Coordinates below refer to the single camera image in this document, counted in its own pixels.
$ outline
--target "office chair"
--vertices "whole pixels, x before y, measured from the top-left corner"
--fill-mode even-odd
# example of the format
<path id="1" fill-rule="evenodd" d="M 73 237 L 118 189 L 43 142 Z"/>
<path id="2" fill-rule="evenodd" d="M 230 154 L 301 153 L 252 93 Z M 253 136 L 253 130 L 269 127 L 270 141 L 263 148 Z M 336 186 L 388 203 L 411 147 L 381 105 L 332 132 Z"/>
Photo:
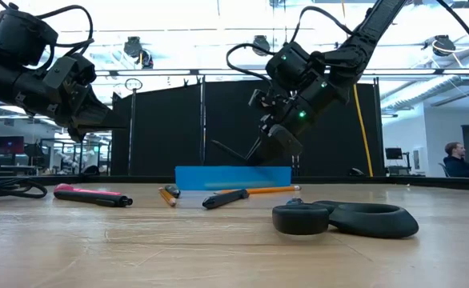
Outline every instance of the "office chair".
<path id="1" fill-rule="evenodd" d="M 443 171 L 444 171 L 444 175 L 446 175 L 447 178 L 450 177 L 449 173 L 448 173 L 448 170 L 446 170 L 446 166 L 442 163 L 438 163 L 442 168 L 443 168 Z"/>

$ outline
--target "person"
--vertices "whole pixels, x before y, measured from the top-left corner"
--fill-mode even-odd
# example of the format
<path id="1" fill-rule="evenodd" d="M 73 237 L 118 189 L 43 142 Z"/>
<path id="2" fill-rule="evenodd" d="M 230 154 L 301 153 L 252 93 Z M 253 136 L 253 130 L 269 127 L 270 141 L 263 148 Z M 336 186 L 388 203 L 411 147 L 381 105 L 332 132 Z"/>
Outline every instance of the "person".
<path id="1" fill-rule="evenodd" d="M 469 162 L 464 160 L 466 149 L 460 142 L 450 142 L 444 147 L 448 154 L 444 159 L 444 165 L 450 177 L 469 178 Z"/>

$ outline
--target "pencil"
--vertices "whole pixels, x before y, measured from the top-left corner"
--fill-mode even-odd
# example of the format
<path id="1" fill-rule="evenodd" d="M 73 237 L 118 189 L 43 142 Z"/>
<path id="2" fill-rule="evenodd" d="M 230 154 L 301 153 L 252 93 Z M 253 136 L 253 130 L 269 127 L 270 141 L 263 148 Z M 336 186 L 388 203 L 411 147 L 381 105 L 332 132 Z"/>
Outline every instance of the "pencil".
<path id="1" fill-rule="evenodd" d="M 162 195 L 162 198 L 169 204 L 170 206 L 174 207 L 176 206 L 176 198 L 172 196 L 167 190 L 165 190 L 163 187 L 159 188 L 160 190 L 160 195 Z"/>
<path id="2" fill-rule="evenodd" d="M 215 194 L 225 194 L 225 193 L 229 193 L 229 192 L 233 192 L 233 191 L 236 191 L 236 190 L 221 190 L 221 191 L 215 192 Z M 300 186 L 250 188 L 250 189 L 247 189 L 247 192 L 249 192 L 249 194 L 293 192 L 293 191 L 300 191 Z"/>

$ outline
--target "table surface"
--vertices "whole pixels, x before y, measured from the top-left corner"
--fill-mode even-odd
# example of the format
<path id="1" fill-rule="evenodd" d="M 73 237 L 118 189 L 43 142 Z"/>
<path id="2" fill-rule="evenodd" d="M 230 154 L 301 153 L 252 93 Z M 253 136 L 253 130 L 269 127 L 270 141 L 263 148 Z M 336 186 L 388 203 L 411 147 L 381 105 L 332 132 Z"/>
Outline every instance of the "table surface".
<path id="1" fill-rule="evenodd" d="M 271 208 L 293 193 L 203 210 L 208 192 L 185 191 L 171 208 L 158 185 L 77 186 L 122 191 L 134 205 L 0 198 L 0 287 L 469 287 L 469 191 L 303 186 L 306 202 L 390 203 L 418 220 L 416 236 L 384 240 L 334 227 L 278 233 Z"/>

